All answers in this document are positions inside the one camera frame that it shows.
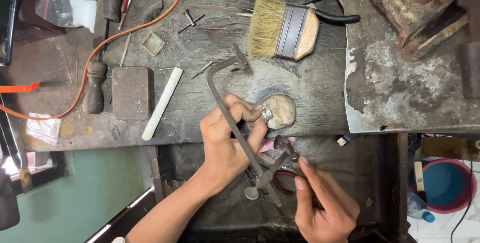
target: brush bristles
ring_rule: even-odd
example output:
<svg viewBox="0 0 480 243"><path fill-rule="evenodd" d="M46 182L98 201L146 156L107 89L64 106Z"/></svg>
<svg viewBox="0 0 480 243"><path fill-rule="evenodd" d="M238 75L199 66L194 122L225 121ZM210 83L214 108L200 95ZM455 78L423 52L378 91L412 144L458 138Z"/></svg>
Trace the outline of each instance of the brush bristles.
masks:
<svg viewBox="0 0 480 243"><path fill-rule="evenodd" d="M280 0L257 0L248 38L250 58L271 58L275 55L285 7L285 2Z"/></svg>

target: blue bottle cap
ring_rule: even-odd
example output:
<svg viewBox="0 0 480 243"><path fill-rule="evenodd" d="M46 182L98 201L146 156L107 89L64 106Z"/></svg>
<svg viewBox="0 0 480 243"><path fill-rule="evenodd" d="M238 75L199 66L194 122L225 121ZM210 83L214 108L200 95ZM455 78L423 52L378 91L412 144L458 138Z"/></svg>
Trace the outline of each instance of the blue bottle cap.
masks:
<svg viewBox="0 0 480 243"><path fill-rule="evenodd" d="M435 221L435 216L434 216L432 213L430 213L430 212L425 212L425 213L423 213L422 218L423 218L426 222L430 222L430 223L432 223L432 222Z"/></svg>

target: wooden workbench surface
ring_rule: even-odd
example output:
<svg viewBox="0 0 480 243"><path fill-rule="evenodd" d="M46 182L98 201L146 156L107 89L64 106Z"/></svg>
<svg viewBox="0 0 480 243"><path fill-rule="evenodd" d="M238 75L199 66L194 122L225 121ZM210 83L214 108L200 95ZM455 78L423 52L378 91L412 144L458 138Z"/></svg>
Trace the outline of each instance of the wooden workbench surface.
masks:
<svg viewBox="0 0 480 243"><path fill-rule="evenodd" d="M142 13L157 1L134 0L124 29L142 24ZM173 1L164 0L164 11ZM202 136L199 122L215 107L215 102L208 91L205 73L194 80L190 78L210 60L220 61L231 57L233 43L238 43L240 49L246 52L250 19L234 13L195 9L190 4L253 8L255 0L181 0L165 19L133 33L124 66L146 66L153 70L155 103L158 102L172 69L179 67L184 70L151 141L141 139L147 121L116 120L113 118L112 106L108 105L111 69L118 66L125 45L126 37L122 37L108 46L104 56L104 62L109 66L103 86L106 98L104 112L99 115L80 114L80 104L77 105L72 112L62 117L56 146L27 136L27 121L21 119L27 149L58 151L200 142ZM326 0L318 6L329 13L341 15L335 0ZM188 7L194 17L202 12L206 16L195 28L177 34L177 30L188 22L182 7ZM117 24L110 25L110 35L118 32L117 27ZM156 57L140 46L141 40L149 31L166 42ZM215 84L222 96L235 93L256 103L275 93L289 95L297 105L296 122L289 128L270 133L270 136L345 133L348 131L343 96L346 44L345 27L323 24L315 52L300 62L250 60L252 75L241 71L229 72L226 69L216 74ZM85 28L70 29L65 36L15 47L12 66L2 69L9 83L20 85L43 82L42 87L34 92L18 94L16 109L24 114L35 112L57 115L65 111L78 93L83 73L81 67L85 66L92 50L92 34Z"/></svg>

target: plastic bottle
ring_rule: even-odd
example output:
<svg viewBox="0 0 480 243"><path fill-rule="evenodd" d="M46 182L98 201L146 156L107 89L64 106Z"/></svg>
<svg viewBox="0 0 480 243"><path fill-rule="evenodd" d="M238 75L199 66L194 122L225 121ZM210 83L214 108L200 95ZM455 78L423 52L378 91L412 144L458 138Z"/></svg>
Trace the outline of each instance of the plastic bottle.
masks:
<svg viewBox="0 0 480 243"><path fill-rule="evenodd" d="M428 210L427 204L415 194L407 193L408 216L416 219L424 219L426 222L434 222L435 216Z"/></svg>

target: white chalk stick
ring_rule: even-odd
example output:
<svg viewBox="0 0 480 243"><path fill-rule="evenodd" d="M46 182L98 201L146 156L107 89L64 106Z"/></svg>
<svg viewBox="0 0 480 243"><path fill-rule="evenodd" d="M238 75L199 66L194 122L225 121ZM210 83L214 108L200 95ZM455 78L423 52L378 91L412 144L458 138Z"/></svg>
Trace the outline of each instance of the white chalk stick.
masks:
<svg viewBox="0 0 480 243"><path fill-rule="evenodd" d="M147 127L145 128L145 131L141 136L141 138L144 139L145 141L148 141L153 137L153 134L155 133L155 130L157 129L157 126L160 123L160 119L162 119L163 112L165 111L165 108L169 104L173 91L177 87L177 84L179 83L180 77L182 76L182 74L183 74L183 70L181 68L175 67L173 69L173 72L170 75L168 82L166 83L167 85L165 86L165 90L163 91L162 96L160 97L160 100L158 101L158 104L155 107L155 111L153 111L152 117L148 121Z"/></svg>

